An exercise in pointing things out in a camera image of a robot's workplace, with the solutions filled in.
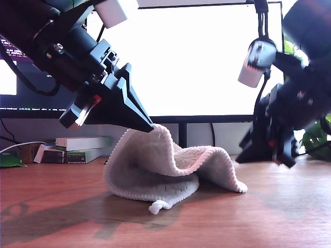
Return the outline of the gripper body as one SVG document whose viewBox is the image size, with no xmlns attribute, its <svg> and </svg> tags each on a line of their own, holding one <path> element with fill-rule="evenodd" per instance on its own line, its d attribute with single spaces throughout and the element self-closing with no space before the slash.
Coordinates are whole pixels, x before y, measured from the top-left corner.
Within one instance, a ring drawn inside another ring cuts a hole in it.
<svg viewBox="0 0 331 248">
<path fill-rule="evenodd" d="M 77 96 L 60 117 L 69 128 L 96 114 L 104 116 L 116 100 L 115 53 L 84 28 L 88 11 L 39 11 L 33 36 L 33 61 Z"/>
</svg>

